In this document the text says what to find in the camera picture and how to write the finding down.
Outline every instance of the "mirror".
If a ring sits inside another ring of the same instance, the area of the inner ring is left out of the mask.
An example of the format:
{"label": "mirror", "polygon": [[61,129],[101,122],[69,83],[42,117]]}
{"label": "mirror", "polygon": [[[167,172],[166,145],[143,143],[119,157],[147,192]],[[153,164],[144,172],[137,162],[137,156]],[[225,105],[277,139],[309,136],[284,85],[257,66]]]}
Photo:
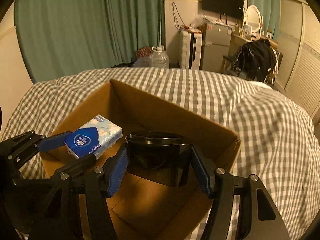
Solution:
{"label": "mirror", "polygon": [[255,5],[250,5],[245,13],[245,22],[252,27],[252,32],[256,33],[260,30],[261,15]]}

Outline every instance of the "logo on tissue pack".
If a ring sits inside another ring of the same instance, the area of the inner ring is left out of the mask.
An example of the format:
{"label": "logo on tissue pack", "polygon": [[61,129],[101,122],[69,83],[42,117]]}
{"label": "logo on tissue pack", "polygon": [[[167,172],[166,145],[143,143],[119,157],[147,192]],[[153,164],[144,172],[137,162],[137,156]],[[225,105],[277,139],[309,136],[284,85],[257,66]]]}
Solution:
{"label": "logo on tissue pack", "polygon": [[75,138],[73,139],[73,142],[78,147],[83,147],[88,145],[91,142],[91,139],[88,136],[77,134]]}

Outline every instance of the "black screen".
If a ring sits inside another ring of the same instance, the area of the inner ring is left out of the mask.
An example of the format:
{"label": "black screen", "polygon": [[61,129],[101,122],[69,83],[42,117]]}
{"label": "black screen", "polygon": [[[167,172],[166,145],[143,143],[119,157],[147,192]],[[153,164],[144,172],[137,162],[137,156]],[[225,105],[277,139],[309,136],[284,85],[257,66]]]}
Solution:
{"label": "black screen", "polygon": [[244,0],[202,0],[202,9],[242,19]]}

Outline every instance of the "curtain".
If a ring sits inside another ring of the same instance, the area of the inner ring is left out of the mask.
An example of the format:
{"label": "curtain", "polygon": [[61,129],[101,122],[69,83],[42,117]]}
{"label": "curtain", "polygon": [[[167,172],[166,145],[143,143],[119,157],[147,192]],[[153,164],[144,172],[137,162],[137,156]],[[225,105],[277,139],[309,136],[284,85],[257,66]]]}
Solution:
{"label": "curtain", "polygon": [[255,5],[263,16],[263,31],[271,30],[272,39],[277,40],[280,21],[280,0],[248,0],[248,6]]}
{"label": "curtain", "polygon": [[163,0],[16,0],[14,9],[36,82],[131,62],[137,49],[157,45],[161,15]]}

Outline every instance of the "black container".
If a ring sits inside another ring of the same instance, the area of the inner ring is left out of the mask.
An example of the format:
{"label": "black container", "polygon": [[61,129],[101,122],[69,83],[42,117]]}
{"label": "black container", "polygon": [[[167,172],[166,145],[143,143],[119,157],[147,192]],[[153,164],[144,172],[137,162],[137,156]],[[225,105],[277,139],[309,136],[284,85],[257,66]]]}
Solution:
{"label": "black container", "polygon": [[179,134],[141,131],[126,136],[130,163],[127,171],[169,187],[187,183],[191,143]]}

